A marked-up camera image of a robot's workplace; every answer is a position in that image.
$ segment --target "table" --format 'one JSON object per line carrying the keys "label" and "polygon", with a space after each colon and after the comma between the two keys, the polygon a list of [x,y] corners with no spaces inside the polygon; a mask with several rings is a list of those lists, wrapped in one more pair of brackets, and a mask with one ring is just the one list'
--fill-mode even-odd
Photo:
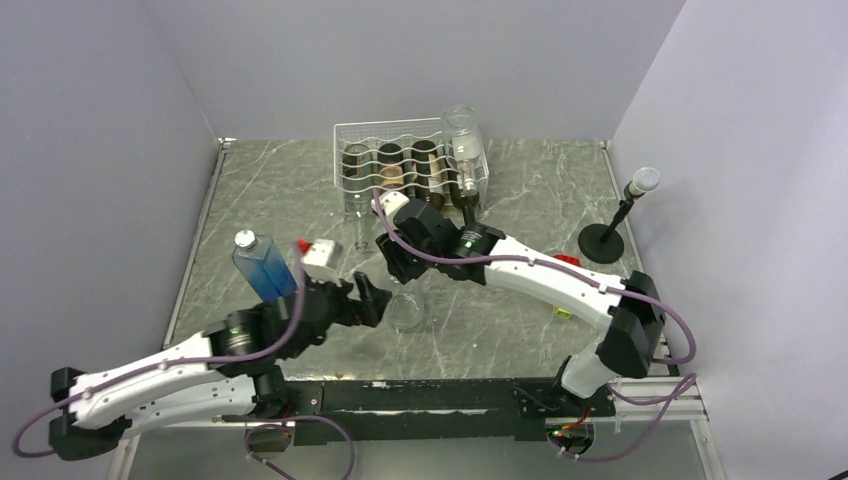
{"label": "table", "polygon": [[[342,271],[385,272],[377,254],[353,246],[332,183],[332,143],[235,141],[226,153],[169,343],[227,313],[258,302],[233,266],[233,236],[244,228],[273,237],[291,264],[297,237],[329,238],[346,248]],[[623,227],[624,256],[610,265],[582,256],[577,234],[612,218],[618,204],[597,141],[493,140],[488,198],[478,220],[543,253],[564,253],[583,266],[627,277],[637,268]],[[331,327],[324,345],[283,364],[290,380],[412,380],[552,376],[566,356],[597,333],[553,315],[551,305],[513,291],[454,282],[435,271],[420,280],[428,317],[412,331]],[[654,365],[652,375],[668,375]]]}

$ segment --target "round black base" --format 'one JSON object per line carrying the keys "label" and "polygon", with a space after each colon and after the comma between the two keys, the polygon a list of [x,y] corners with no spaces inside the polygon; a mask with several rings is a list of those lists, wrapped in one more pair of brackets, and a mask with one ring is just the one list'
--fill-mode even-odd
{"label": "round black base", "polygon": [[624,240],[613,230],[610,238],[601,243],[601,235],[607,226],[595,223],[585,227],[577,237],[577,245],[583,255],[596,263],[613,263],[624,254]]}

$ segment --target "white wall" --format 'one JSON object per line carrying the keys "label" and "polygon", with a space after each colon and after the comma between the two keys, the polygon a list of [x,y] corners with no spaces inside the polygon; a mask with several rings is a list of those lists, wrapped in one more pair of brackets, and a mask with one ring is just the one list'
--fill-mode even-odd
{"label": "white wall", "polygon": [[0,477],[96,480],[9,442],[54,369],[161,346],[217,142],[135,0],[5,1],[0,45]]}
{"label": "white wall", "polygon": [[663,174],[633,230],[732,479],[848,468],[847,25],[839,0],[690,0],[613,139],[619,182]]}
{"label": "white wall", "polygon": [[490,138],[610,138],[684,0],[144,0],[219,136],[475,106]]}

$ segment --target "blue bottle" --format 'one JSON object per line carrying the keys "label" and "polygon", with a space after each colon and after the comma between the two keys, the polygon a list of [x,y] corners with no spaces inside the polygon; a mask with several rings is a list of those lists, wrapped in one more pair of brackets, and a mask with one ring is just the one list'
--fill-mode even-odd
{"label": "blue bottle", "polygon": [[233,263],[263,302],[273,302],[297,288],[271,237],[256,235],[252,230],[237,233]]}

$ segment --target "wavy wire shelf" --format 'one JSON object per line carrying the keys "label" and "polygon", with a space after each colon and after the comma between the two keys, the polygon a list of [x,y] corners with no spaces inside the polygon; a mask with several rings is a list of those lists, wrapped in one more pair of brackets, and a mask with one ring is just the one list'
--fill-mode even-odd
{"label": "wavy wire shelf", "polygon": [[[335,125],[333,127],[333,140],[334,140],[334,161],[333,161],[333,173],[334,173],[334,184],[336,186],[336,192],[338,193],[339,203],[342,206],[342,209],[346,213],[351,213],[351,199],[348,198],[349,201],[345,201],[345,197],[350,195],[355,195],[357,198],[360,197],[360,194],[364,192],[368,192],[370,190],[382,190],[387,191],[389,189],[384,188],[377,184],[369,185],[363,189],[346,189],[344,186],[344,181],[376,181],[377,179],[388,179],[392,177],[386,177],[384,175],[380,175],[379,173],[372,173],[366,175],[362,178],[353,178],[344,174],[345,168],[350,168],[349,165],[342,164],[342,157],[345,154],[344,149],[352,144],[363,144],[368,150],[347,155],[350,156],[364,156],[369,155],[371,160],[358,165],[358,167],[364,167],[368,165],[379,165],[379,166],[388,166],[388,164],[384,162],[380,162],[376,160],[376,155],[379,152],[379,148],[381,145],[386,143],[396,143],[401,147],[400,153],[402,153],[404,157],[404,162],[423,164],[427,163],[424,161],[419,161],[411,158],[411,153],[415,152],[432,152],[434,150],[438,151],[443,149],[444,144],[441,142],[441,134],[442,134],[442,125],[441,119],[439,118],[425,118],[425,119],[415,119],[415,120],[395,120],[388,122],[365,122],[365,123],[342,123]],[[412,145],[420,140],[430,140],[436,144],[435,149],[430,150],[421,150],[417,148],[413,148]],[[452,156],[441,154],[438,156],[438,159],[442,159],[445,162],[445,167],[443,169],[444,172],[447,171],[458,171],[455,168],[451,168],[450,161],[454,160]],[[480,206],[484,205],[486,199],[486,188],[489,183],[489,167],[485,163],[479,165],[476,169],[477,173],[477,188],[480,192]],[[448,184],[456,184],[459,185],[458,182],[453,180],[448,180],[446,177],[442,178],[442,176],[434,176],[434,175],[425,175],[417,172],[404,172],[402,177],[405,179],[407,177],[425,177],[427,179],[437,178],[439,183],[433,184],[433,187],[439,186],[447,186]]]}

